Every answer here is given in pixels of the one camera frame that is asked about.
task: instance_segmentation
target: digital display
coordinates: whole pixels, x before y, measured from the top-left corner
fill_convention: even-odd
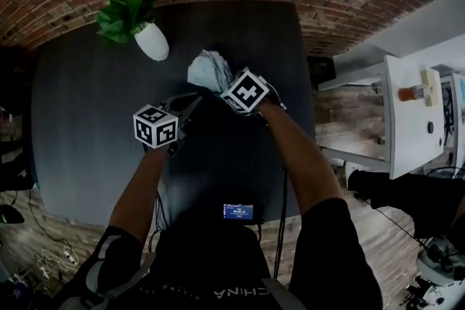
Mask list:
[[[226,220],[253,220],[254,206],[244,204],[224,204],[223,218]]]

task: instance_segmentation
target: white vase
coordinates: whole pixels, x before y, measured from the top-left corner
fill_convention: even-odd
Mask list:
[[[168,57],[169,46],[157,25],[149,23],[140,33],[134,34],[140,49],[152,60],[163,61]]]

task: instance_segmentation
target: crumpled cloth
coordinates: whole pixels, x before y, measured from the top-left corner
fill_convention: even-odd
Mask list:
[[[215,51],[203,50],[190,64],[187,81],[215,93],[229,88],[233,81],[227,61]]]

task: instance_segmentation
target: black table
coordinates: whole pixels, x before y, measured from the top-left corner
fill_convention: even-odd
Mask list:
[[[310,76],[293,5],[216,1],[159,8],[169,42],[163,62],[135,41],[107,45],[89,25],[40,48],[32,101],[33,153],[45,207],[90,224],[107,224],[143,156],[132,115],[147,103],[201,91],[187,68],[202,49],[217,50],[233,73],[249,66],[281,95],[289,114],[314,136]],[[280,218],[283,171],[267,128],[221,101],[204,106],[205,126],[169,159],[159,187],[172,220],[199,195],[236,203],[248,195]],[[287,215],[298,213],[289,187]]]

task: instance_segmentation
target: black t-shirt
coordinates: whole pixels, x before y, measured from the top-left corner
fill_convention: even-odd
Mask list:
[[[110,236],[120,238],[106,250],[99,292],[128,282],[140,268],[142,245],[109,227],[95,253],[55,298],[57,308],[72,296],[94,298],[86,289],[86,275]],[[150,273],[108,308],[145,309],[150,304],[157,309],[280,309],[262,281],[266,278],[270,273],[254,232],[191,219],[161,233]],[[307,309],[382,309],[378,282],[342,199],[325,200],[303,216],[289,291]]]

